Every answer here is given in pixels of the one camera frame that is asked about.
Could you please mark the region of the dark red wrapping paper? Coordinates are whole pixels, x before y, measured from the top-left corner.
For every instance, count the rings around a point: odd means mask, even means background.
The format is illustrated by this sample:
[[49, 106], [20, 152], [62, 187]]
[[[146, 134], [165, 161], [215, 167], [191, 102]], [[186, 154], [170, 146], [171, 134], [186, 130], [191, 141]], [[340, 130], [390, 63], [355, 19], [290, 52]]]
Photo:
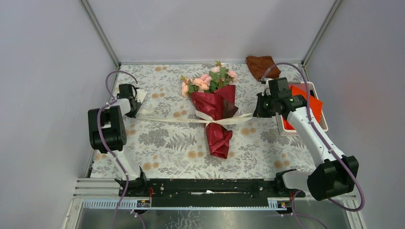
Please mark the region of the dark red wrapping paper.
[[[233, 117], [238, 111], [235, 106], [235, 94], [236, 86], [227, 85], [213, 93], [194, 92], [190, 94], [190, 98], [197, 111], [219, 121]], [[205, 132], [210, 155], [227, 159], [233, 132], [217, 123], [209, 123]]]

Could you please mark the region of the pink fake flower bouquet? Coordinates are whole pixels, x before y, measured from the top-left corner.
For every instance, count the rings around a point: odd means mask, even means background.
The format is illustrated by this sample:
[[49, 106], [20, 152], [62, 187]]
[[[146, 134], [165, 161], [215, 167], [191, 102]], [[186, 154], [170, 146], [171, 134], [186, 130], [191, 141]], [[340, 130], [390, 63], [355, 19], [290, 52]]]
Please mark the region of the pink fake flower bouquet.
[[225, 67], [221, 61], [208, 72], [196, 78], [181, 76], [181, 94], [184, 97], [194, 92], [213, 93], [218, 89], [231, 85], [237, 81], [237, 73]]

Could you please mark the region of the cream printed ribbon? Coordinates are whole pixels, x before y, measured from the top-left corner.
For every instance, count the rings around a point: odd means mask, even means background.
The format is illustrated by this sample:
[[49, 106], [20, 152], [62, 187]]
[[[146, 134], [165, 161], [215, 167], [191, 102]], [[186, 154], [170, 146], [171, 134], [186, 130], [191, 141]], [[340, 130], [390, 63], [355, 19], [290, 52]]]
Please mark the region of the cream printed ribbon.
[[225, 118], [220, 120], [214, 120], [209, 115], [200, 111], [195, 111], [195, 115], [199, 119], [152, 117], [149, 115], [147, 111], [142, 111], [139, 115], [137, 115], [137, 119], [155, 122], [167, 122], [167, 123], [199, 123], [205, 124], [205, 126], [208, 126], [209, 124], [218, 124], [221, 126], [226, 126], [226, 125], [241, 124], [250, 121], [251, 119], [254, 118], [252, 113], [242, 114], [240, 116], [234, 116], [231, 118]]

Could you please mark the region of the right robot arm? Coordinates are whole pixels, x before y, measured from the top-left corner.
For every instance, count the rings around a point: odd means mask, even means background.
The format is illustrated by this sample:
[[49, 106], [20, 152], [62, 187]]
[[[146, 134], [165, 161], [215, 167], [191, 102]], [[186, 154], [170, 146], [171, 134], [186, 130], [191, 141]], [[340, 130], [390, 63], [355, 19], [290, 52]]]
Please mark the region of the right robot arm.
[[286, 78], [268, 80], [264, 91], [257, 94], [258, 118], [281, 116], [295, 129], [310, 152], [315, 170], [301, 172], [294, 169], [276, 174], [275, 193], [285, 197], [291, 191], [309, 192], [316, 200], [337, 197], [354, 190], [359, 163], [354, 156], [346, 156], [322, 130], [302, 95], [293, 95]]

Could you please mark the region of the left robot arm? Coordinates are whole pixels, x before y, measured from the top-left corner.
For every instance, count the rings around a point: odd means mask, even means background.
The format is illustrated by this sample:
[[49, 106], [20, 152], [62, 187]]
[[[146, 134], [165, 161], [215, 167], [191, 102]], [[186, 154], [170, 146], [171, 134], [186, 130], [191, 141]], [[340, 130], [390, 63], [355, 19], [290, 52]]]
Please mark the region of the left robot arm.
[[142, 170], [129, 153], [125, 152], [127, 131], [125, 118], [136, 118], [147, 95], [143, 88], [132, 84], [119, 85], [119, 91], [111, 102], [102, 108], [87, 112], [90, 145], [94, 150], [108, 155], [122, 170], [122, 180], [131, 181], [130, 190], [136, 196], [148, 191], [147, 181], [141, 179]]

